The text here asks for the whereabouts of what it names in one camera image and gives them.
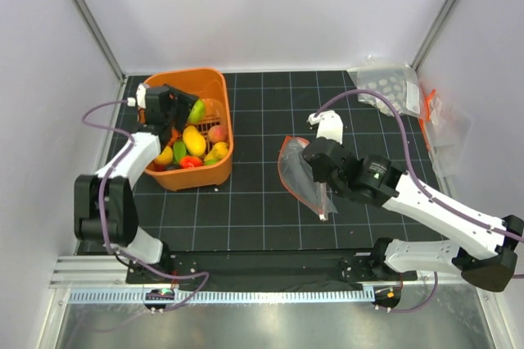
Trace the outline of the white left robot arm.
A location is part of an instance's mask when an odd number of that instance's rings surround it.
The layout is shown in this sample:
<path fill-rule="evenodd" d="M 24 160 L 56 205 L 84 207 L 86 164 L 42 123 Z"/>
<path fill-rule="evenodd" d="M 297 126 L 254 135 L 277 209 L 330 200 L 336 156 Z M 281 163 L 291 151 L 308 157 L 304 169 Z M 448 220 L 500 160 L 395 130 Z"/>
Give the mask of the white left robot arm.
<path fill-rule="evenodd" d="M 140 227 L 133 187 L 168 146 L 172 130 L 183 131 L 197 101 L 198 96 L 168 84 L 139 84 L 133 97 L 102 103 L 82 117 L 85 125 L 123 135 L 127 142 L 96 173 L 82 174 L 75 180 L 75 236 L 85 242 L 100 242 L 108 253 L 145 265 L 144 272 L 154 283 L 170 280 L 174 265 L 168 259 L 169 247 Z M 133 107 L 143 116 L 136 132 L 88 120 L 94 111 L 113 105 Z"/>

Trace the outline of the green toy apple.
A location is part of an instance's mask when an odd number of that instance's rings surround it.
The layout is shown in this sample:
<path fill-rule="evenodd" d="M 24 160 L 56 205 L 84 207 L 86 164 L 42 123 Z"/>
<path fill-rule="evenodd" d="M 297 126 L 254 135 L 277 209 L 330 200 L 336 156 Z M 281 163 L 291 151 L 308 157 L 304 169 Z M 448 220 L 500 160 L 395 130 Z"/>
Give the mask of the green toy apple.
<path fill-rule="evenodd" d="M 205 115 L 206 115 L 206 105 L 202 99 L 198 99 L 194 103 L 192 109 L 190 110 L 189 116 L 187 118 L 187 122 L 190 125 L 196 125 L 200 121 L 202 121 Z"/>

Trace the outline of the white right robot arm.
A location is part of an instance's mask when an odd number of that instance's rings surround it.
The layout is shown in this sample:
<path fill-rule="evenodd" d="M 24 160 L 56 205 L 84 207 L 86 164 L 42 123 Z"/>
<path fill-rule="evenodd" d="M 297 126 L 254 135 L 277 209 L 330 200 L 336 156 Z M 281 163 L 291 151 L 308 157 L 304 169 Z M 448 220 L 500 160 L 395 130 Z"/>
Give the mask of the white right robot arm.
<path fill-rule="evenodd" d="M 502 292 L 517 265 L 523 220 L 480 213 L 417 181 L 383 156 L 356 158 L 341 144 L 317 138 L 302 153 L 314 181 L 338 196 L 408 216 L 444 236 L 440 242 L 380 239 L 368 263 L 371 275 L 426 270 L 457 274 L 471 285 Z"/>

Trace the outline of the orange plastic basket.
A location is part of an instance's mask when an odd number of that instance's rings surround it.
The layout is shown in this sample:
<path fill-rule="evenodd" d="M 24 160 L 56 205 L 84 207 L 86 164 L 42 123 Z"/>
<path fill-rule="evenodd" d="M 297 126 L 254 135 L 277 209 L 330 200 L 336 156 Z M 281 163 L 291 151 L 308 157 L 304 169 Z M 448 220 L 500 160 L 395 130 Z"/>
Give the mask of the orange plastic basket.
<path fill-rule="evenodd" d="M 185 93 L 198 96 L 206 105 L 206 115 L 195 126 L 206 139 L 206 152 L 200 158 L 204 165 L 197 168 L 182 169 L 179 164 L 158 166 L 154 160 L 147 166 L 144 173 L 152 177 L 161 187 L 178 191 L 210 185 L 220 185 L 228 179 L 233 163 L 233 125 L 230 114 L 230 104 L 226 80 L 222 73 L 212 68 L 195 68 L 159 73 L 148 77 L 145 84 L 150 87 L 160 87 L 168 84 Z M 214 125 L 223 125 L 228 129 L 228 155 L 220 161 L 204 162 L 207 153 L 213 147 L 208 139 L 208 130 Z M 172 138 L 168 146 L 174 142 L 183 141 L 183 132 L 172 130 Z"/>

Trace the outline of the clear orange-zip bag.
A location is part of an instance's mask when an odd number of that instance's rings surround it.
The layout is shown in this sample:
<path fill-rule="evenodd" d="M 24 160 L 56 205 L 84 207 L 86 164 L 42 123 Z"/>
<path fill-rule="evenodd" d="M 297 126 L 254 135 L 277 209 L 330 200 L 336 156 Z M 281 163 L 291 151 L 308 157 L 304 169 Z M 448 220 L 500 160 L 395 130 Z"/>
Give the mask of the clear orange-zip bag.
<path fill-rule="evenodd" d="M 309 145 L 304 138 L 286 136 L 278 155 L 278 175 L 282 186 L 322 222 L 337 213 L 326 184 L 314 181 L 313 172 L 302 156 Z"/>

